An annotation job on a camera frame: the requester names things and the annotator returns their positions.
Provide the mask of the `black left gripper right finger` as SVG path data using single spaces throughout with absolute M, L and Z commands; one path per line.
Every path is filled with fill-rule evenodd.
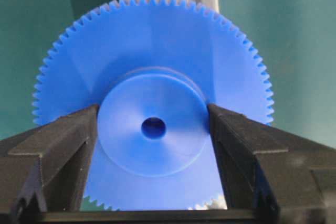
M 335 149 L 215 104 L 209 131 L 229 209 L 264 223 L 335 223 Z

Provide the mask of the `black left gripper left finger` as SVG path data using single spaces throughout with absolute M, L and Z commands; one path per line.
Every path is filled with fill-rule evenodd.
M 97 140 L 98 105 L 1 140 L 1 223 L 78 211 Z

